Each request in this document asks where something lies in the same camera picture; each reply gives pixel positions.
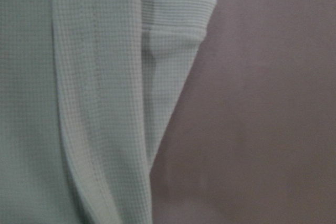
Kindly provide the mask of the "olive green long-sleeve shirt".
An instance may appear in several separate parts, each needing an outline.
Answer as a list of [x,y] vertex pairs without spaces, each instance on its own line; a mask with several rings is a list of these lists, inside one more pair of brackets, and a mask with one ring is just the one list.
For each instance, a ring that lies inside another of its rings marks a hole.
[[1,223],[152,223],[215,0],[1,0]]

